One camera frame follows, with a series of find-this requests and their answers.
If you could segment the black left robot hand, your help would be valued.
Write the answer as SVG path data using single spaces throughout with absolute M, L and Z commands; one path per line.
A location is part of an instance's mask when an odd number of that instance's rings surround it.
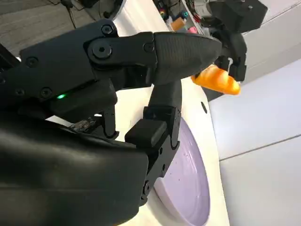
M 216 30 L 212 36 L 222 43 L 222 52 L 215 60 L 215 65 L 227 71 L 236 81 L 243 82 L 246 77 L 247 47 L 242 34 Z

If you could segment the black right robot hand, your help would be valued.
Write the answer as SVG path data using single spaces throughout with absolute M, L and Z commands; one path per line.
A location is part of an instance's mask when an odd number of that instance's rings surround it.
M 166 174 L 183 78 L 214 62 L 213 37 L 108 19 L 23 49 L 0 74 L 0 223 L 115 226 Z

